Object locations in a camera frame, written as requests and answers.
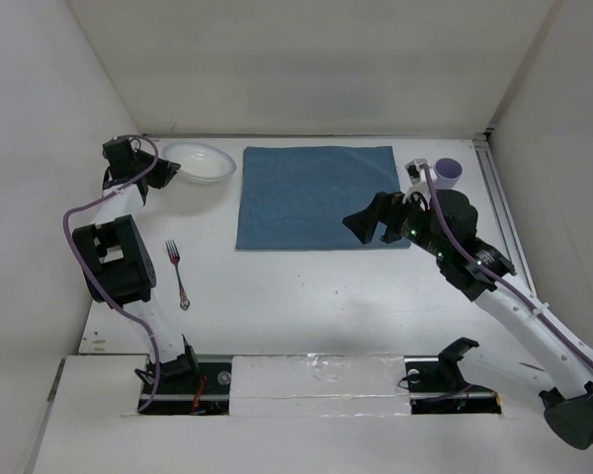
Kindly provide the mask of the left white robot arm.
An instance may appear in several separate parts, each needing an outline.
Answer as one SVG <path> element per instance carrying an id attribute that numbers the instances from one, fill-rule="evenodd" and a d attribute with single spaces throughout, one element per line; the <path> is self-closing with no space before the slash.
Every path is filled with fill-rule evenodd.
<path id="1" fill-rule="evenodd" d="M 200 382 L 198 359 L 153 295 L 156 270 L 135 222 L 149 190 L 167 186 L 178 166 L 161 159 L 156 145 L 138 135 L 114 137 L 102 148 L 108 163 L 102 195 L 66 212 L 68 244 L 93 300 L 108 304 L 145 332 L 153 360 L 141 375 L 190 391 Z"/>

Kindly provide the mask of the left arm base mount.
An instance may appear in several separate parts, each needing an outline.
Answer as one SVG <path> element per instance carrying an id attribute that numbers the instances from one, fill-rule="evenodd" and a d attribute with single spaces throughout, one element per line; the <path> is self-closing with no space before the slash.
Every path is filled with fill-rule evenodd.
<path id="1" fill-rule="evenodd" d="M 229 413 L 232 357 L 202 355 L 200 374 L 191 379 L 161 381 L 141 415 L 225 416 Z"/>

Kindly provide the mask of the lavender plastic cup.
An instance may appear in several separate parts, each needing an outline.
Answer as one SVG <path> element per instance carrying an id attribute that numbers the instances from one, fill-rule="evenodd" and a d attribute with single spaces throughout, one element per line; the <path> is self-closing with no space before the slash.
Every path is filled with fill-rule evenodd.
<path id="1" fill-rule="evenodd" d="M 452 190 L 463 174 L 461 163 L 453 158 L 440 158 L 434 164 L 437 190 Z"/>

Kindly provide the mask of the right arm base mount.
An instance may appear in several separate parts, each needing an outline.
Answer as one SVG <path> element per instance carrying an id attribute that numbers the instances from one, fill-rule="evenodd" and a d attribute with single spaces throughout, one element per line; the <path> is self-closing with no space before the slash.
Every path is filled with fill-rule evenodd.
<path id="1" fill-rule="evenodd" d="M 465 381 L 458 363 L 478 342 L 459 338 L 438 355 L 404 358 L 405 372 L 397 387 L 410 397 L 412 415 L 501 415 L 498 395 Z"/>

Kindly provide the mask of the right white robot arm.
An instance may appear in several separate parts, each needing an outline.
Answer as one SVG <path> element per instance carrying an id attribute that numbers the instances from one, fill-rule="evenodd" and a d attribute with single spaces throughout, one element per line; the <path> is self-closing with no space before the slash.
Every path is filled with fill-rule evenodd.
<path id="1" fill-rule="evenodd" d="M 550 429 L 576 449 L 593 446 L 593 350 L 530 293 L 514 265 L 477 235 L 478 212 L 462 193 L 380 192 L 363 210 L 343 218 L 360 243 L 406 240 L 436 260 L 445 281 L 498 321 L 535 359 L 493 358 L 474 339 L 460 337 L 438 355 L 437 376 L 454 391 L 492 388 L 537 410 Z"/>

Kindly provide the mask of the blue cloth napkin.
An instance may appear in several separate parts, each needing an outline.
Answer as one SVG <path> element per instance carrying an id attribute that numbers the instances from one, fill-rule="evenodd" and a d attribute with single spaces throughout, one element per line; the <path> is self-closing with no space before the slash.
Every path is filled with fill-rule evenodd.
<path id="1" fill-rule="evenodd" d="M 235 248 L 361 249 L 342 219 L 399 190 L 390 146 L 247 147 Z"/>

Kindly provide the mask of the white blue-rimmed plate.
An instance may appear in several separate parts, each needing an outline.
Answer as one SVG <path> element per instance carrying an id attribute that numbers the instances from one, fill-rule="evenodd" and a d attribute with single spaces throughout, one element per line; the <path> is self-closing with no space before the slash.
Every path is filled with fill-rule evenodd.
<path id="1" fill-rule="evenodd" d="M 170 143 L 162 152 L 166 160 L 179 165 L 176 176 L 190 183 L 220 183 L 229 180 L 237 170 L 231 156 L 202 143 Z"/>

